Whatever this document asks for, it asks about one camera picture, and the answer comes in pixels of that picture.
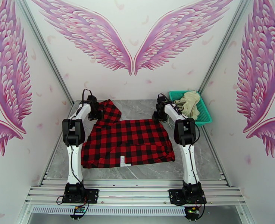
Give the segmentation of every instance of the cable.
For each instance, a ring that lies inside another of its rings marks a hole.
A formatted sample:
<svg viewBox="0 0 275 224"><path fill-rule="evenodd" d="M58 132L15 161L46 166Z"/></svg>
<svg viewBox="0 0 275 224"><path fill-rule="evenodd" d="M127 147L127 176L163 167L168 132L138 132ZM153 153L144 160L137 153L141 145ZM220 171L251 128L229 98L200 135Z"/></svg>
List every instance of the cable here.
<svg viewBox="0 0 275 224"><path fill-rule="evenodd" d="M85 210L85 212L84 212L84 214L83 214L83 215L85 215L85 214L86 214L86 212L88 211L89 206L90 206L90 200L88 199L88 207L86 208L86 210Z"/></svg>
<svg viewBox="0 0 275 224"><path fill-rule="evenodd" d="M172 105L172 107L177 112L177 114L182 115L182 112L180 111L180 109L178 108L178 106L173 101L170 101L163 93L159 93L158 94L158 98L159 98L159 95L162 95L166 99L166 101L167 101L166 104Z"/></svg>
<svg viewBox="0 0 275 224"><path fill-rule="evenodd" d="M203 212L201 213L201 215L196 220L199 220L203 216L203 214L205 213L205 208L206 208L206 205L204 204Z"/></svg>
<svg viewBox="0 0 275 224"><path fill-rule="evenodd" d="M76 175L74 174L74 170L73 170L73 166L72 166L72 157L73 157L73 147L71 146L71 161L70 161L70 163L71 163L71 172L72 172L72 174L73 174L73 176L77 179L77 181L80 183L80 184L82 184L83 185L83 183L78 179L78 177L76 177Z"/></svg>
<svg viewBox="0 0 275 224"><path fill-rule="evenodd" d="M196 183L197 183L198 181L197 181L197 179L196 179L196 174L194 173L194 168L193 168L193 163L192 163L192 158L191 158L191 150L190 150L191 145L189 145L189 156L190 156L190 162L191 162L191 168L192 168L193 176L194 176L194 178L195 178L195 180L196 180Z"/></svg>
<svg viewBox="0 0 275 224"><path fill-rule="evenodd" d="M81 106L84 106L84 92L85 92L85 91L89 91L90 94L91 94L91 96L93 95L91 90L85 88L85 89L82 91Z"/></svg>
<svg viewBox="0 0 275 224"><path fill-rule="evenodd" d="M196 205L196 201L195 201L195 205ZM200 204L200 207L198 207L198 206L196 205L196 208L201 208L201 204Z"/></svg>
<svg viewBox="0 0 275 224"><path fill-rule="evenodd" d="M197 130L198 130L198 132L199 132L199 136L197 137L197 139L193 142L193 145L196 143L196 142L198 142L199 141L199 139L200 139L200 128L197 126L197 124L195 124L194 122L192 122L192 121L189 121L189 122L191 122L192 124L194 124L195 126L196 126L196 128L197 128Z"/></svg>
<svg viewBox="0 0 275 224"><path fill-rule="evenodd" d="M56 199L56 204L57 204L57 205L61 205L61 204L63 203L63 201L62 201L61 203L58 203L58 200L59 200L60 197L64 197L64 195L63 195L63 196L59 196L59 197Z"/></svg>

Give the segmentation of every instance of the gray marble table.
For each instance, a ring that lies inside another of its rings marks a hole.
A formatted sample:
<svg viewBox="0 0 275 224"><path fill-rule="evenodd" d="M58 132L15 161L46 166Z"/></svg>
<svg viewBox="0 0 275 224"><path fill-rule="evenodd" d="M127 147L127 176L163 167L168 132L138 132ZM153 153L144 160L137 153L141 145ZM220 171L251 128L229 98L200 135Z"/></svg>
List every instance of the gray marble table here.
<svg viewBox="0 0 275 224"><path fill-rule="evenodd" d="M152 118L155 110L156 100L114 100L113 103L122 112L121 120L149 119ZM78 108L79 101L73 107L71 113ZM86 139L90 134L96 121L84 120ZM171 119L163 123L169 134L175 152L174 162L164 162L147 165L135 165L130 167L115 168L93 168L83 169L84 179L104 178L104 179L182 179L183 166L182 157L178 145L173 138L174 123ZM206 138L203 134L195 144L195 159L197 173L200 179L220 179L219 169L210 151ZM68 177L68 153L63 141L59 143L58 149L48 171L47 178L67 178Z"/></svg>

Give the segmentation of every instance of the beige cloth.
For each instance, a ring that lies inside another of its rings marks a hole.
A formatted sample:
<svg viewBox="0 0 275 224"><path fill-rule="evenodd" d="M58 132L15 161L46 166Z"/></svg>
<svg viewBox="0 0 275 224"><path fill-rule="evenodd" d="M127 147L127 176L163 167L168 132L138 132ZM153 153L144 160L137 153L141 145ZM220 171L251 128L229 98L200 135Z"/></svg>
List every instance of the beige cloth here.
<svg viewBox="0 0 275 224"><path fill-rule="evenodd" d="M197 117L200 115L196 107L199 101L200 95L196 91L188 91L180 100L175 100L174 103L182 111L182 114L196 121Z"/></svg>

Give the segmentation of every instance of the green basket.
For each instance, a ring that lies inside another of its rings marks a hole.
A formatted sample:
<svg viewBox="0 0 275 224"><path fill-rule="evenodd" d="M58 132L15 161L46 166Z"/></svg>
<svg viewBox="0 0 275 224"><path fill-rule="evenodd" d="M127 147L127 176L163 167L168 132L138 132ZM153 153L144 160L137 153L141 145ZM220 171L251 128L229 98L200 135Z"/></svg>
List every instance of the green basket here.
<svg viewBox="0 0 275 224"><path fill-rule="evenodd" d="M170 91L169 97L171 101L179 100L183 97L185 92L187 91ZM212 122L211 115L209 114L209 111L201 97L196 107L200 112L200 115L197 117L197 120L196 120L196 125L198 127L201 127L204 124L211 123Z"/></svg>

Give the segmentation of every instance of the plaid fabric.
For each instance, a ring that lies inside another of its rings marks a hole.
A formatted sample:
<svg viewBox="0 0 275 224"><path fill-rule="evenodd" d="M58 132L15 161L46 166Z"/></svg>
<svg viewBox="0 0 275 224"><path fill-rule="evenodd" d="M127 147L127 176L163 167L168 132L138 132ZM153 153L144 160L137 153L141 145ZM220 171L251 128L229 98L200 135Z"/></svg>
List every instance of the plaid fabric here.
<svg viewBox="0 0 275 224"><path fill-rule="evenodd" d="M82 146L84 168L119 167L121 156L131 165L175 160L168 134L151 119L119 121L121 112L111 100L100 103L104 118L94 125Z"/></svg>

